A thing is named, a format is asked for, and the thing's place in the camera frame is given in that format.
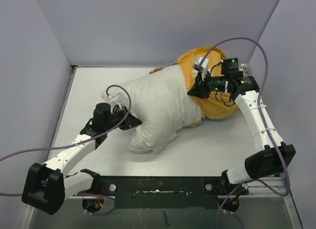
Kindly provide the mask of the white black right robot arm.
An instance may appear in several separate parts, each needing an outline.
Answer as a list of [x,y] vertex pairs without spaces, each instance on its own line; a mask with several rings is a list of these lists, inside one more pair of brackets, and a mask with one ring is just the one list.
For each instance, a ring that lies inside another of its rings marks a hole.
[[189,96],[202,99],[214,93],[227,93],[241,110],[252,134],[256,153],[245,159],[244,164],[229,169],[227,177],[220,181],[220,189],[231,194],[237,184],[285,172],[296,151],[293,145],[285,143],[275,129],[259,96],[260,88],[252,76],[244,76],[238,68],[238,59],[224,59],[222,76],[212,76],[209,60],[198,57],[193,63],[197,71],[195,82],[188,91]]

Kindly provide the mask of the white pillow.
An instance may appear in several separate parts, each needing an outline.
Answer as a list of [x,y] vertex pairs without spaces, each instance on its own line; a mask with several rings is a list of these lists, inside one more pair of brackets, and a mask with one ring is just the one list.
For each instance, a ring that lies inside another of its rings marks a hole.
[[180,66],[173,65],[146,76],[111,87],[101,93],[111,104],[122,94],[121,105],[142,123],[129,140],[133,153],[159,153],[185,126],[200,123],[201,108],[187,95],[186,81]]

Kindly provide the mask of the blue yellow Mickey pillowcase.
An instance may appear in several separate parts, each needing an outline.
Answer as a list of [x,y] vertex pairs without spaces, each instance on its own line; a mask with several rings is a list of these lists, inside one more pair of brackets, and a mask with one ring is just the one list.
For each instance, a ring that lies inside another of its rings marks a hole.
[[207,99],[187,95],[197,76],[193,63],[208,51],[209,47],[191,49],[173,65],[159,67],[149,73],[156,104],[146,121],[147,125],[176,131],[184,126],[198,125],[204,118],[226,118],[237,109],[228,94],[223,94],[223,99],[217,99],[216,93],[211,93]]

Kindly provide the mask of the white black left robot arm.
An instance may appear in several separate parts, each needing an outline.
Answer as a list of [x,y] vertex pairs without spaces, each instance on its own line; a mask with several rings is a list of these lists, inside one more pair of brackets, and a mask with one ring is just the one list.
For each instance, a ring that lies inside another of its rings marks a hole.
[[71,147],[63,149],[43,164],[34,163],[28,170],[22,202],[49,215],[55,214],[63,202],[78,193],[98,194],[102,190],[100,175],[88,169],[70,175],[70,171],[88,154],[95,151],[107,134],[119,128],[129,130],[141,125],[141,120],[127,107],[99,103],[93,117],[80,131]]

